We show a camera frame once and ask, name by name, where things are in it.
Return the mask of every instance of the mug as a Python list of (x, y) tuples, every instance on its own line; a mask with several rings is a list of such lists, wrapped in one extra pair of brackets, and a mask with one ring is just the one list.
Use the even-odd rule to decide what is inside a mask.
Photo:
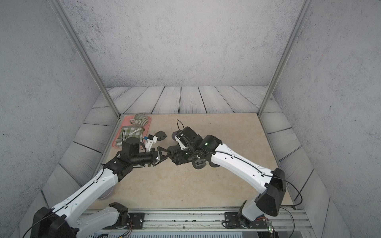
[(132, 125), (145, 126), (148, 123), (148, 117), (144, 113), (138, 113), (130, 120)]

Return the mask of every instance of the table surface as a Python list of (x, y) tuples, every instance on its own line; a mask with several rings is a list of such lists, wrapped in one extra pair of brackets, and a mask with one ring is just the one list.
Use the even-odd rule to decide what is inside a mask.
[[(176, 145), (171, 135), (177, 131), (176, 119), (189, 126), (201, 137), (210, 134), (222, 140), (245, 158), (274, 170), (277, 167), (256, 113), (167, 114), (152, 117), (149, 134), (164, 131), (168, 136), (153, 147)], [(120, 148), (111, 148), (106, 161)], [(202, 208), (241, 206), (258, 192), (229, 170), (208, 164), (195, 169), (192, 163), (175, 165), (170, 159), (153, 167), (134, 169), (114, 186), (105, 200), (95, 201), (89, 209), (103, 209), (119, 202), (128, 208)], [(282, 204), (292, 204), (286, 192)]]

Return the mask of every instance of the metal frame pole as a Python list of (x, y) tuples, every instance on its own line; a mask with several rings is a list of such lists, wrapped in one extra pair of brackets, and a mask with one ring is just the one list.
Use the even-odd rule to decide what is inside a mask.
[(266, 108), (267, 102), (270, 99), (270, 96), (272, 92), (274, 91), (275, 86), (277, 85), (280, 74), (282, 73), (282, 70), (284, 66), (286, 65), (287, 59), (290, 56), (290, 53), (292, 51), (292, 47), (294, 46), (295, 41), (298, 38), (298, 35), (300, 33), (300, 30), (302, 29), (302, 26), (307, 18), (309, 10), (311, 9), (312, 1), (313, 0), (304, 0), (303, 2), (302, 9), (299, 12), (294, 28), (292, 29), (290, 37), (288, 38), (287, 45), (283, 51), (282, 57), (279, 60), (278, 66), (274, 72), (274, 75), (272, 76), (272, 79), (269, 83), (266, 94), (263, 98), (262, 104), (259, 108), (258, 117), (262, 115), (264, 109)]
[(90, 74), (92, 75), (95, 83), (98, 85), (101, 93), (103, 94), (104, 98), (108, 102), (108, 104), (111, 106), (111, 109), (115, 113), (117, 117), (120, 116), (120, 112), (115, 106), (109, 92), (107, 91), (106, 87), (104, 86), (101, 77), (99, 76), (98, 72), (96, 71), (93, 63), (90, 60), (89, 55), (86, 53), (86, 50), (84, 46), (82, 45), (81, 41), (79, 40), (76, 32), (74, 31), (73, 26), (71, 25), (61, 3), (59, 0), (49, 0), (51, 7), (53, 8), (54, 12), (56, 13), (59, 21), (61, 22), (62, 26), (64, 27), (65, 31), (69, 35), (70, 39), (72, 40), (75, 48), (77, 49), (79, 55), (81, 56), (83, 62), (85, 63), (87, 69), (90, 71)]

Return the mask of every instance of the robotic arm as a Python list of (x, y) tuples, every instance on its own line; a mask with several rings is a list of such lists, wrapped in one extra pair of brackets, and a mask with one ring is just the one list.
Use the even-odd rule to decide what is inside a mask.
[(177, 145), (167, 149), (157, 147), (157, 151), (154, 148), (150, 151), (145, 149), (145, 152), (139, 152), (140, 145), (144, 145), (138, 138), (127, 138), (122, 142), (122, 150), (103, 165), (103, 170), (92, 180), (53, 208), (41, 208), (36, 212), (31, 237), (82, 238), (110, 225), (125, 226), (128, 223), (128, 208), (119, 203), (112, 203), (84, 219), (79, 217), (101, 194), (134, 168), (156, 166), (168, 158), (176, 165), (192, 162), (196, 169), (203, 168), (208, 161), (210, 166), (222, 166), (253, 186), (260, 194), (242, 205), (238, 217), (243, 226), (250, 227), (250, 223), (264, 213), (278, 215), (286, 192), (282, 170), (261, 167), (234, 152), (218, 138), (211, 135), (202, 138), (189, 127), (174, 132), (172, 138), (178, 142)]

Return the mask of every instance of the concrete wall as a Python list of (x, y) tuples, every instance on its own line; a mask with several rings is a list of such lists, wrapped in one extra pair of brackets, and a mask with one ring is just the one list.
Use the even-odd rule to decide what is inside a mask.
[(107, 87), (268, 85), (302, 0), (62, 0)]
[(99, 89), (48, 1), (2, 0), (0, 36), (0, 237), (8, 237)]
[(380, 13), (315, 0), (274, 92), (354, 237), (381, 234)]

